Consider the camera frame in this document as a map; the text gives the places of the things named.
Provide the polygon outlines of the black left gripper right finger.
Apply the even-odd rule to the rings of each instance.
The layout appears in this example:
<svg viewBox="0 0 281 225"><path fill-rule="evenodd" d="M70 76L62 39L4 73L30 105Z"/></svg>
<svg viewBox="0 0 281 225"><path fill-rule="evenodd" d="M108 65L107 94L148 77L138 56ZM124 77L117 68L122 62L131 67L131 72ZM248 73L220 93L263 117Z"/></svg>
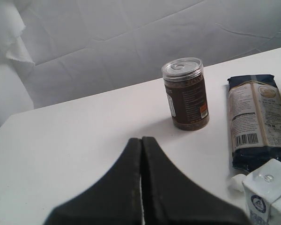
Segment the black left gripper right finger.
<svg viewBox="0 0 281 225"><path fill-rule="evenodd" d="M141 192L147 225L249 225L240 208L185 176L153 137L142 138Z"/></svg>

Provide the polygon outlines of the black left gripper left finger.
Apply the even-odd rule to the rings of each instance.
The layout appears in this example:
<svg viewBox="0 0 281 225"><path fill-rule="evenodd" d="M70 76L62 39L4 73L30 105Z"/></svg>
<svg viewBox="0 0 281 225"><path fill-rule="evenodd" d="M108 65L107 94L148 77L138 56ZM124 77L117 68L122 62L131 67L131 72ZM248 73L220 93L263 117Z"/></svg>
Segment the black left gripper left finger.
<svg viewBox="0 0 281 225"><path fill-rule="evenodd" d="M140 225L140 139L131 138L110 170L89 189L56 207L46 225Z"/></svg>

